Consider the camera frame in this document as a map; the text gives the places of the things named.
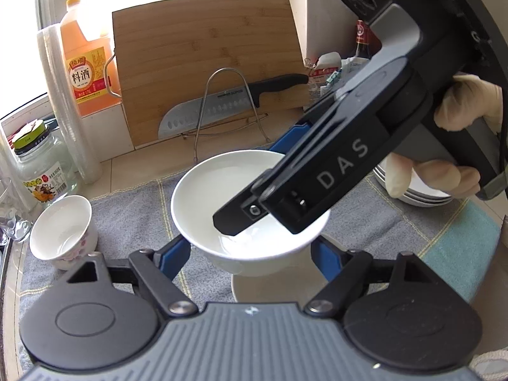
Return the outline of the right hand in glove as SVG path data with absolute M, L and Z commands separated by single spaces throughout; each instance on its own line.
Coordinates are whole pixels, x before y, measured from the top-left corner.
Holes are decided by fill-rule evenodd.
M 474 75 L 458 75 L 435 111 L 434 120 L 438 127 L 458 132 L 483 118 L 490 130 L 498 134 L 501 132 L 502 108 L 501 87 Z M 477 169 L 442 160 L 417 162 L 391 153 L 386 158 L 385 173 L 387 193 L 394 199 L 405 194 L 413 174 L 417 174 L 428 187 L 455 198 L 469 197 L 480 191 Z

